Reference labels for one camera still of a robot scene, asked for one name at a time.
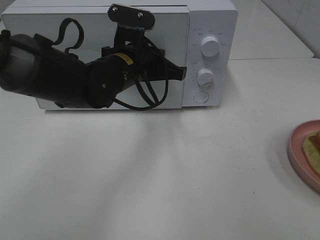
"microwave knob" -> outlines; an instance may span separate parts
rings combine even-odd
[[[206,36],[200,41],[200,49],[204,56],[214,57],[219,53],[220,39],[214,35]]]
[[[209,68],[202,68],[197,72],[196,80],[200,86],[203,86],[212,83],[215,76]]]

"white microwave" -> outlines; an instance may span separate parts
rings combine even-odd
[[[117,24],[107,15],[110,0],[16,0],[1,15],[12,35],[35,33],[56,39],[65,18],[77,20],[85,32],[82,46],[73,53],[84,62],[101,57],[101,48],[112,46]],[[166,100],[157,108],[217,106],[220,102],[238,12],[230,0],[122,0],[121,4],[150,11],[155,17],[145,35],[165,57],[177,66],[187,67],[184,80],[169,82]],[[68,27],[56,48],[73,45],[78,37],[75,26]],[[153,83],[160,96],[163,81]],[[135,87],[117,98],[135,106],[146,103]],[[38,99],[41,109],[60,109],[54,102]],[[110,109],[123,108],[113,103]]]

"table surface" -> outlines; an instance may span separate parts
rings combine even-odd
[[[232,2],[239,15],[230,59],[289,59],[314,56],[261,0]]]
[[[0,239],[318,240],[293,128],[320,60],[231,60],[220,107],[43,111],[0,91]]]

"wall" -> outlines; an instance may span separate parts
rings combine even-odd
[[[320,58],[320,0],[262,0]]]

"pink plate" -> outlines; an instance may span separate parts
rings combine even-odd
[[[288,154],[295,172],[320,192],[320,177],[311,169],[303,149],[306,137],[318,131],[320,131],[320,120],[307,121],[297,126],[289,138]]]

